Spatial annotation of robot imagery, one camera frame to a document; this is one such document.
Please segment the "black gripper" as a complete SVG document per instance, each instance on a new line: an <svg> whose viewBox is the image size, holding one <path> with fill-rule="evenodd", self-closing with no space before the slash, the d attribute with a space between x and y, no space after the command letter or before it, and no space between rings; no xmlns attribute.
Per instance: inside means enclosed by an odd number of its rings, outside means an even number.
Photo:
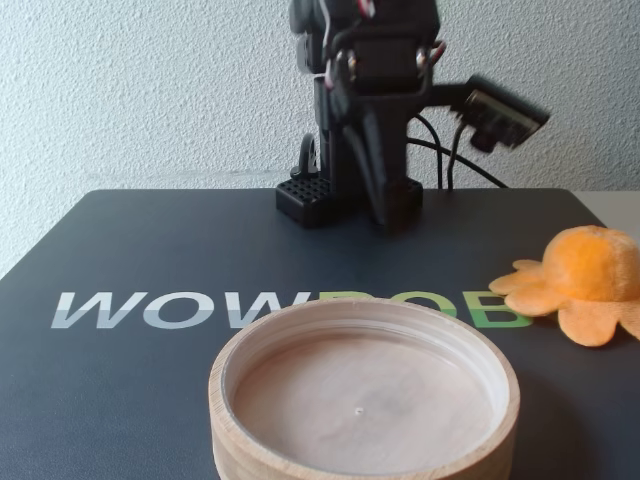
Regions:
<svg viewBox="0 0 640 480"><path fill-rule="evenodd" d="M354 104L342 134L358 163L375 222L387 233L404 230L416 214L416 182L407 174L403 103L432 90L430 51L438 25L356 25L330 30L330 100Z"/></svg>

